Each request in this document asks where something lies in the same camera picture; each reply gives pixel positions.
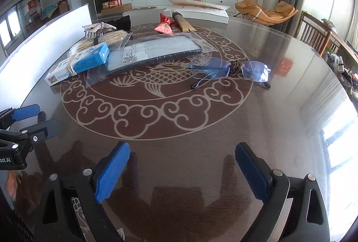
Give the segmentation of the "person left hand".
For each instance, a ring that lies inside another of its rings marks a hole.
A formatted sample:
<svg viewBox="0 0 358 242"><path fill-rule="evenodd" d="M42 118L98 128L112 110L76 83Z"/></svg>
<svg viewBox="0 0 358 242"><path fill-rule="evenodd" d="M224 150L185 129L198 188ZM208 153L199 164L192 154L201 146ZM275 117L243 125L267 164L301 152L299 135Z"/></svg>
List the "person left hand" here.
<svg viewBox="0 0 358 242"><path fill-rule="evenodd" d="M18 174L12 170L8 171L8 178L5 183L5 188L12 200L16 200L18 185L20 182L21 179Z"/></svg>

